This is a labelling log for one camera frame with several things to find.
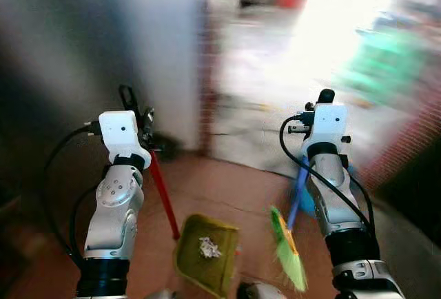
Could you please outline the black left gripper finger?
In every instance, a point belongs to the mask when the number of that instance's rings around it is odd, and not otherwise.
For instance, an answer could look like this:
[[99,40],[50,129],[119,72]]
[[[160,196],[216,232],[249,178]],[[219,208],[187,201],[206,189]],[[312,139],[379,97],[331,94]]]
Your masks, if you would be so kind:
[[129,87],[128,85],[120,85],[119,97],[124,110],[132,111],[136,116],[139,115],[138,99],[136,98],[135,91],[132,87]]

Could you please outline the olive dustpan with red handle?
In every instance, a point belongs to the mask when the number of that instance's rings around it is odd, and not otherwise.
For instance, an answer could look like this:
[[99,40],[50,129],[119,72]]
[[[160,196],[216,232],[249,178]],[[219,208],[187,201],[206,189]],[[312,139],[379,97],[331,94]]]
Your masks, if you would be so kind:
[[[158,198],[158,214],[172,214],[170,264],[183,281],[185,299],[234,299],[240,235],[231,219],[236,209],[223,202],[218,166],[210,158],[192,155],[161,161],[161,179],[150,188]],[[206,236],[220,248],[220,258],[201,257],[198,239]]]

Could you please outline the green broom with blue handle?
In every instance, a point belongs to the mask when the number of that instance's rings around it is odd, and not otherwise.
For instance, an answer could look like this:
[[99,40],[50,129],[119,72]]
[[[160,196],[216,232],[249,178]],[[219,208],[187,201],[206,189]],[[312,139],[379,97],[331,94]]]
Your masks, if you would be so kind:
[[305,189],[306,179],[306,167],[300,165],[297,170],[297,177],[294,180],[292,202],[287,216],[284,216],[276,207],[270,208],[270,220],[276,245],[275,255],[287,279],[290,280],[290,283],[298,292],[305,292],[308,289],[308,280],[305,266],[296,248],[295,237],[291,230],[298,214],[300,198],[302,198],[302,192]]

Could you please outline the green plastic crate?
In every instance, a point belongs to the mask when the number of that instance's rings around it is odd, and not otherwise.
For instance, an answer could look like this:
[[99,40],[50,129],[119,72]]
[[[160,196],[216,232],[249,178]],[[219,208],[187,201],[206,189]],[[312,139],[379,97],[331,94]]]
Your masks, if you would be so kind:
[[384,105],[407,92],[421,75],[429,48],[418,32],[388,28],[357,30],[355,53],[336,78],[370,105]]

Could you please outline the blue plastic object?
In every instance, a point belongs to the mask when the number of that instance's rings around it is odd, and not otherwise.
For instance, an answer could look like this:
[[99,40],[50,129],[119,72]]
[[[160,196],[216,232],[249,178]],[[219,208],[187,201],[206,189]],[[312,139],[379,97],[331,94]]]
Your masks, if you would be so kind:
[[350,187],[358,189],[360,185],[357,183],[357,169],[355,165],[347,166],[347,173],[349,173]]

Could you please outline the red object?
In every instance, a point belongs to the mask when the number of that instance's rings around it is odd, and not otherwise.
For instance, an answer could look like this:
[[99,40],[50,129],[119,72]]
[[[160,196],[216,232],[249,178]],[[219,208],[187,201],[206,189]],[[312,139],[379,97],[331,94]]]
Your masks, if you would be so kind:
[[306,0],[276,0],[275,6],[282,9],[295,10],[302,8]]

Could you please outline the crumpled white paper ball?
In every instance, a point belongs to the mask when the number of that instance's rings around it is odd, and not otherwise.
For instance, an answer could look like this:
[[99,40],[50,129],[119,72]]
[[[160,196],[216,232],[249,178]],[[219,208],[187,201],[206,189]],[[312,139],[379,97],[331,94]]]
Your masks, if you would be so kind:
[[220,258],[223,255],[218,245],[212,242],[210,237],[199,237],[198,241],[198,249],[202,258]]

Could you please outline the grey left robot foot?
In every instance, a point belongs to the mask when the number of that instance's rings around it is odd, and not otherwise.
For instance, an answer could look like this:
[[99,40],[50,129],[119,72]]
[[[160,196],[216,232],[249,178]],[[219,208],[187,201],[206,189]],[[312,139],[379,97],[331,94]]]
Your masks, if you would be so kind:
[[176,292],[172,289],[161,289],[147,295],[143,299],[177,299]]

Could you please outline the grey robot foot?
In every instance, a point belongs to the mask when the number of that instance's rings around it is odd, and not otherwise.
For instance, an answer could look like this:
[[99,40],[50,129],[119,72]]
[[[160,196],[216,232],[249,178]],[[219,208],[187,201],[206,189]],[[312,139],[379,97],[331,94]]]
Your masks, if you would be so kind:
[[287,299],[277,287],[261,281],[243,281],[236,290],[236,299]]
[[176,292],[172,289],[161,289],[147,295],[143,299],[177,299]]

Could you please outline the grey right robot foot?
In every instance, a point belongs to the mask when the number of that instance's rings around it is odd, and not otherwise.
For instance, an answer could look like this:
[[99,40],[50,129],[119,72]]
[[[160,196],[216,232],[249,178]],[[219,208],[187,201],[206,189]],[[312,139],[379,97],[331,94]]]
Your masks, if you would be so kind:
[[287,299],[277,287],[261,281],[243,281],[236,290],[236,299]]

